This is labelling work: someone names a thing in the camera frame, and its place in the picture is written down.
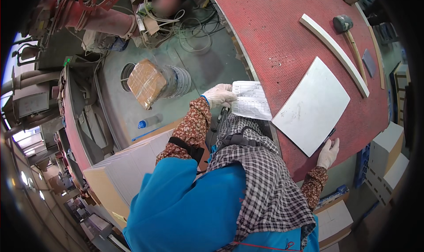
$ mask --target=gray cloth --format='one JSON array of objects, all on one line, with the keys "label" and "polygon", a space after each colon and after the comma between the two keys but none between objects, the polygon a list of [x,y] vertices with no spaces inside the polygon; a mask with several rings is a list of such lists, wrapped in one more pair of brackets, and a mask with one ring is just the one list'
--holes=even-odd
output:
[{"label": "gray cloth", "polygon": [[[230,114],[228,122],[221,123],[216,146],[219,147],[226,134],[240,133],[270,148],[230,145],[213,154],[207,172],[239,162],[246,172],[246,196],[237,218],[235,242],[243,241],[250,233],[287,232],[302,228],[301,248],[316,222],[305,196],[290,178],[284,161],[278,155],[277,146],[260,130],[261,121]],[[236,244],[230,243],[217,251],[231,251]]]}]

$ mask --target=worker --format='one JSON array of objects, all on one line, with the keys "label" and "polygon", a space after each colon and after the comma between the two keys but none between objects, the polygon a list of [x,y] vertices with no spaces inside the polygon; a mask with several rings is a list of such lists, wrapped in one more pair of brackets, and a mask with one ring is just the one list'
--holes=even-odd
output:
[{"label": "worker", "polygon": [[327,140],[299,188],[276,144],[262,135],[261,121],[230,114],[206,173],[194,181],[210,109],[230,106],[237,99],[231,88],[219,84],[191,101],[154,172],[144,175],[123,230],[133,252],[319,251],[312,211],[339,139]]}]

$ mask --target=bundle of wires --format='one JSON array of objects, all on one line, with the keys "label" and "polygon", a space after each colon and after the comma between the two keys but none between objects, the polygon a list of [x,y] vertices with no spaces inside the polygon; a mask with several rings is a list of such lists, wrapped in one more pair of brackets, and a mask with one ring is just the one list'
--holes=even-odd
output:
[{"label": "bundle of wires", "polygon": [[[180,25],[177,25],[176,23],[180,22],[181,18],[184,16],[185,10],[182,9],[182,10],[178,11],[175,14],[174,19],[172,19],[172,20],[157,18],[151,12],[148,11],[148,8],[146,7],[147,2],[148,2],[148,0],[144,0],[147,15],[149,17],[151,17],[152,19],[158,21],[158,22],[163,22],[162,24],[158,25],[159,27],[162,27],[162,26],[165,26],[167,24],[172,23],[172,28],[171,29],[159,28],[159,30],[161,30],[161,31],[168,32],[168,34],[158,42],[150,43],[150,42],[147,42],[144,38],[142,38],[142,41],[143,41],[146,48],[148,48],[146,44],[155,44],[155,46],[156,46],[159,43],[167,40],[169,37],[176,34],[178,39],[179,39],[179,43],[184,50],[191,52],[191,53],[198,53],[200,51],[206,51],[212,45],[212,40],[211,40],[210,35],[212,35],[213,33],[216,33],[216,32],[225,28],[225,27],[219,28],[219,26],[220,26],[219,16],[218,16],[218,13],[216,12],[215,8],[213,8],[213,7],[212,8],[207,8],[207,7],[205,7],[205,8],[202,8],[202,7],[194,8],[194,10],[203,9],[203,10],[208,10],[208,11],[212,11],[212,12],[209,16],[205,17],[202,21],[200,21],[198,18],[195,18],[195,17],[189,17],[189,18],[186,18],[183,21],[181,21]],[[199,24],[191,25],[191,26],[185,25],[184,23],[188,20],[195,20]],[[214,24],[214,23],[215,23],[215,27],[213,28],[213,30],[207,31],[206,26],[209,25],[209,24]],[[151,31],[151,29],[146,30],[143,33],[142,36],[144,37],[147,34],[147,32],[149,32],[149,31]],[[188,43],[188,39],[190,39],[190,38],[202,38],[202,37],[208,37],[208,43],[206,44],[206,46],[204,48],[201,48],[201,49],[188,48],[183,43],[183,40],[186,40],[187,43]]]}]

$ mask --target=wooden board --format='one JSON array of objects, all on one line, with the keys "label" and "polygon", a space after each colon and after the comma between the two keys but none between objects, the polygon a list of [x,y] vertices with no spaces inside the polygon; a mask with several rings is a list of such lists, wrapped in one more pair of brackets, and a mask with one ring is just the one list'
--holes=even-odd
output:
[{"label": "wooden board", "polygon": [[316,57],[272,123],[310,157],[334,128],[349,101],[343,86]]},{"label": "wooden board", "polygon": [[371,26],[368,26],[368,28],[370,29],[372,41],[374,43],[375,52],[377,53],[378,68],[379,68],[379,71],[380,71],[381,89],[384,89],[384,85],[385,85],[385,83],[384,83],[384,70],[383,70],[383,63],[381,61],[382,59],[381,59],[380,47],[378,46],[377,39],[375,38],[374,30],[372,29]]},{"label": "wooden board", "polygon": [[356,69],[355,65],[352,63],[350,58],[346,55],[343,49],[334,41],[334,39],[314,20],[312,20],[306,14],[300,19],[300,22],[305,25],[312,33],[315,34],[330,50],[331,52],[339,59],[344,68],[352,77],[355,84],[358,86],[359,91],[363,98],[367,98],[370,94],[368,87],[365,85],[364,80]]}]

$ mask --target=white work glove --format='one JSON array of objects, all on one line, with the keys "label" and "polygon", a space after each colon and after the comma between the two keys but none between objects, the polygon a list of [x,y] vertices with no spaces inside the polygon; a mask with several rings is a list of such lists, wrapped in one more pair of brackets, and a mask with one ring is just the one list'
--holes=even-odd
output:
[{"label": "white work glove", "polygon": [[318,156],[317,166],[328,169],[336,161],[339,152],[339,138],[336,141],[328,139]]},{"label": "white work glove", "polygon": [[230,84],[219,84],[207,90],[202,96],[206,98],[211,108],[219,105],[231,107],[230,102],[237,100],[237,95],[231,92]]}]

